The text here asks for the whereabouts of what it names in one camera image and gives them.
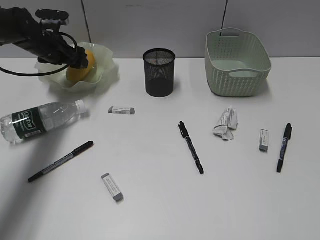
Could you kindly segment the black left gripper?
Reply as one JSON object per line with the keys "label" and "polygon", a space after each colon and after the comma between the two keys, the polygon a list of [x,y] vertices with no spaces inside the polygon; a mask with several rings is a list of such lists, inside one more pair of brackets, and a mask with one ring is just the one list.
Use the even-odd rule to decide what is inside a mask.
{"label": "black left gripper", "polygon": [[83,47],[77,47],[75,50],[61,36],[52,35],[47,31],[27,36],[26,39],[19,40],[14,45],[49,64],[68,64],[74,69],[87,69],[89,65]]}

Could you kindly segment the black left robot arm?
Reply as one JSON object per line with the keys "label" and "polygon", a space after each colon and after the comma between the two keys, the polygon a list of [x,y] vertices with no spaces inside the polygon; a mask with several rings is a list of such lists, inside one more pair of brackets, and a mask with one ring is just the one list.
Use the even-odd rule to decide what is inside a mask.
{"label": "black left robot arm", "polygon": [[41,64],[68,65],[86,69],[89,65],[85,49],[72,47],[60,32],[69,23],[69,14],[62,10],[38,9],[37,22],[26,8],[0,9],[0,45],[15,45],[38,57]]}

